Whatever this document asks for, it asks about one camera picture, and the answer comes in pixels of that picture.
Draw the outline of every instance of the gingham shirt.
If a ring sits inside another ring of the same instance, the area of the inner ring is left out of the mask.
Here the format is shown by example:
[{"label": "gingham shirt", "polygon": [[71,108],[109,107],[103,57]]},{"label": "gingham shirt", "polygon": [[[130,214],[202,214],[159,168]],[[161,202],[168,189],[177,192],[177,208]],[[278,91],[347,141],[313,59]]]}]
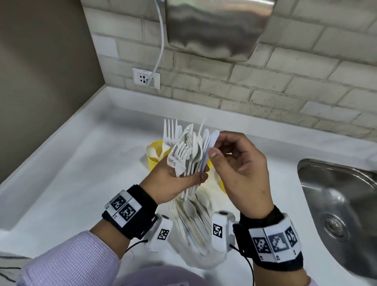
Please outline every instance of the gingham shirt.
[{"label": "gingham shirt", "polygon": [[[116,279],[121,261],[98,237],[81,232],[33,259],[17,286],[209,286],[202,277],[174,266],[151,267]],[[310,286],[317,286],[312,281]]]}]

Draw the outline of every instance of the wall socket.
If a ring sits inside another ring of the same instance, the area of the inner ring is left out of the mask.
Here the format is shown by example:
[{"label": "wall socket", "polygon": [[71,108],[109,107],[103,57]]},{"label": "wall socket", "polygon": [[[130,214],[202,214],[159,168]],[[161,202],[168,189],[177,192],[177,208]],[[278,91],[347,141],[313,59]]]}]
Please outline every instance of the wall socket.
[{"label": "wall socket", "polygon": [[[147,86],[147,80],[152,75],[151,71],[143,69],[132,68],[133,83],[136,85]],[[148,86],[149,88],[161,89],[161,74],[155,72],[153,78]]]}]

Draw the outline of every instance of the white cable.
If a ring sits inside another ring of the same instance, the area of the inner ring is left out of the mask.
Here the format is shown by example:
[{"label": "white cable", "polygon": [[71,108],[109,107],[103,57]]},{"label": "white cable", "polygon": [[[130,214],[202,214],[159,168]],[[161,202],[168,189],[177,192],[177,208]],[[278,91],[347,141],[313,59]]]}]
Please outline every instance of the white cable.
[{"label": "white cable", "polygon": [[161,52],[160,52],[160,56],[158,57],[156,66],[155,66],[152,74],[150,75],[149,79],[147,80],[147,87],[149,87],[150,81],[152,80],[153,76],[155,75],[156,70],[158,68],[158,65],[160,64],[160,61],[161,61],[161,58],[162,58],[162,54],[164,52],[164,44],[165,44],[164,22],[162,20],[160,6],[158,6],[157,0],[154,0],[154,1],[155,1],[156,8],[157,8],[158,18],[160,20],[160,28],[161,28]]}]

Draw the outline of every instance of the person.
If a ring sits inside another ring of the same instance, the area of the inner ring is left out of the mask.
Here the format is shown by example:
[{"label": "person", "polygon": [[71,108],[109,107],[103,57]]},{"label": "person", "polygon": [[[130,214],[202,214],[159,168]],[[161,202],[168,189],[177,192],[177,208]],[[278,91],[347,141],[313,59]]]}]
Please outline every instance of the person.
[{"label": "person", "polygon": [[[212,164],[221,177],[231,202],[249,219],[266,218],[274,209],[267,160],[244,135],[223,131],[209,149]],[[205,172],[175,177],[166,158],[140,183],[156,204],[174,199],[188,187],[203,183]],[[18,286],[209,286],[202,277],[175,266],[145,268],[116,279],[130,240],[102,219],[32,260],[22,270]],[[257,286],[314,286],[303,268],[273,271],[254,263]]]}]

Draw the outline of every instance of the black wrist strap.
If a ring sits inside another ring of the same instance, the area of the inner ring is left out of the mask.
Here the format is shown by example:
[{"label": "black wrist strap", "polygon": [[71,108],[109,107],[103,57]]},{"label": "black wrist strap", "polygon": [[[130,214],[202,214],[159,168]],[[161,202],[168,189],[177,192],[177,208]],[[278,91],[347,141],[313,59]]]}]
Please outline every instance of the black wrist strap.
[{"label": "black wrist strap", "polygon": [[252,241],[251,235],[249,233],[250,228],[264,228],[278,224],[283,219],[283,214],[276,206],[269,213],[269,215],[263,219],[252,219],[241,214],[240,222],[233,225],[233,232],[236,236],[238,248],[241,251],[241,254],[245,257],[253,259],[253,262],[259,267],[268,270],[296,271],[302,269],[303,256],[301,252],[294,260],[290,261],[281,263],[261,261]]},{"label": "black wrist strap", "polygon": [[[128,239],[133,239],[134,237],[142,239],[158,219],[155,215],[157,204],[150,197],[150,195],[148,195],[139,185],[133,185],[127,190],[127,193],[129,193],[132,198],[141,205],[141,209],[139,209],[124,226],[120,226],[114,220],[115,216],[111,216],[108,211],[103,212],[102,218],[110,222]],[[115,198],[113,198],[111,202],[115,201],[119,196],[121,196],[121,193],[115,196]],[[122,211],[123,208],[127,208],[126,203],[124,204],[124,206],[119,208],[118,214]]]}]

